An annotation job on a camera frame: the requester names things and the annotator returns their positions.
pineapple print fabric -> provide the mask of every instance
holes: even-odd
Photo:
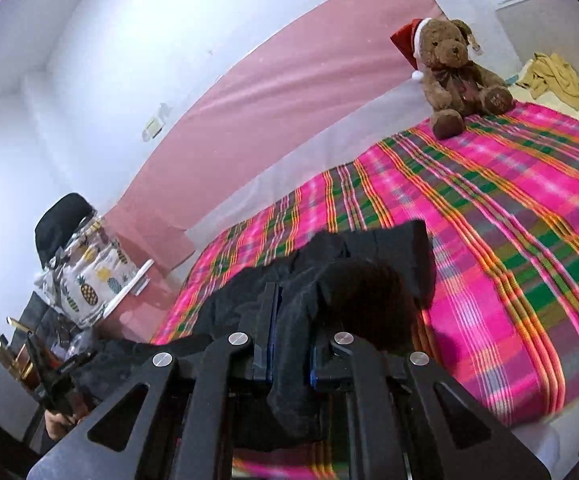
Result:
[[[95,217],[75,234],[59,265],[44,273],[41,285],[52,306],[79,327],[92,326],[105,307],[137,273],[118,240]]]

teddy bear's arm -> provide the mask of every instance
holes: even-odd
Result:
[[[445,110],[451,107],[451,93],[436,81],[436,78],[431,72],[425,70],[423,74],[423,92],[425,93],[427,102],[434,108],[434,111]]]
[[[496,75],[491,70],[487,70],[486,68],[480,66],[479,64],[474,63],[474,68],[478,74],[479,84],[481,84],[484,88],[489,88],[490,86],[502,86],[506,87],[505,81],[502,77]]]

yellow cloth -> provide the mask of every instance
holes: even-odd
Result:
[[[516,83],[529,89],[532,99],[551,90],[562,102],[579,110],[579,77],[572,65],[558,54],[534,54],[525,77]]]

metal bolt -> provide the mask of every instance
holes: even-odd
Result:
[[[154,357],[152,357],[152,364],[154,366],[158,366],[163,367],[163,366],[167,366],[172,362],[172,354],[168,353],[168,352],[161,352],[159,354],[156,354]]]
[[[425,352],[413,352],[410,361],[416,366],[425,366],[429,363],[429,355]]]
[[[234,346],[244,345],[247,343],[247,334],[244,332],[234,332],[228,337],[228,341]]]
[[[349,332],[338,332],[333,337],[333,340],[336,341],[339,345],[349,345],[354,341],[354,336]]]

plaid blanket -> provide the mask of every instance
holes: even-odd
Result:
[[[223,232],[154,341],[190,333],[212,291],[319,230],[423,218],[438,277],[416,346],[506,425],[562,409],[579,396],[579,121],[518,104],[466,123],[444,142],[427,121],[388,137]],[[335,467],[335,441],[243,452],[234,466],[269,478],[336,478],[345,468]]]

